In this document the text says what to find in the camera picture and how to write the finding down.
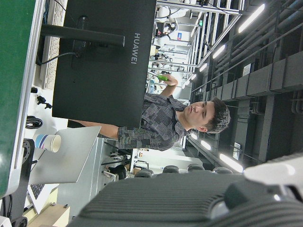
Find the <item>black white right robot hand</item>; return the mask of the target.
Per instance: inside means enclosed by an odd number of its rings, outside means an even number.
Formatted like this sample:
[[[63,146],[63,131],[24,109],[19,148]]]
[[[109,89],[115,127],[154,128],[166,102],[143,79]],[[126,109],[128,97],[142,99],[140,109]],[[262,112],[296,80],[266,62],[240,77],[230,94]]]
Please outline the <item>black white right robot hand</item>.
[[[241,174],[193,166],[108,184],[72,227],[300,227],[303,155],[252,166]]]

